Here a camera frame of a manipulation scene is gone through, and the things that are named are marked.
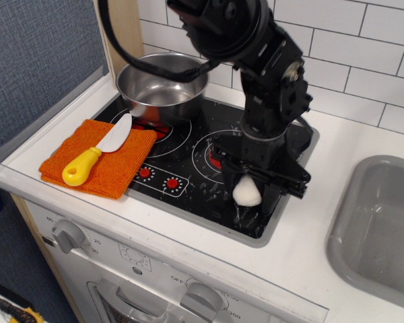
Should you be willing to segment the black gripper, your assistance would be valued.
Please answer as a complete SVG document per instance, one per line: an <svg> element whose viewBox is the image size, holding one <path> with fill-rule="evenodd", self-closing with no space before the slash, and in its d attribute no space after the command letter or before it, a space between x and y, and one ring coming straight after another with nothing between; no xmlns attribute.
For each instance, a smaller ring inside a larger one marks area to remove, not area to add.
<svg viewBox="0 0 404 323"><path fill-rule="evenodd" d="M286 131L268 141L220 134L212 137L212 156L221 163L226 191L237 204L244 204L243 189L235 192L241 177L248 174L264 184L261 211L266 215L275 210L282 195L304 196L311 176L298 158L311 140L307 131Z"/></svg>

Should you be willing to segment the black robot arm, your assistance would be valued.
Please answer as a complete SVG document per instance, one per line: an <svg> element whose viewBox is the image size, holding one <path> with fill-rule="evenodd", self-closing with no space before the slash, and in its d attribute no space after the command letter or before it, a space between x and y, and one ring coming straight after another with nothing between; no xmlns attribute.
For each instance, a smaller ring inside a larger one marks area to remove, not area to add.
<svg viewBox="0 0 404 323"><path fill-rule="evenodd" d="M304 80L302 51L273 19L266 1L169 1L193 46L214 63L240 71L245 95L241 135L216 135L213 157L230 194L244 176L270 213L281 196L302 197L310 174L298 164L302 147L292 147L290 126L301 122L311 95Z"/></svg>

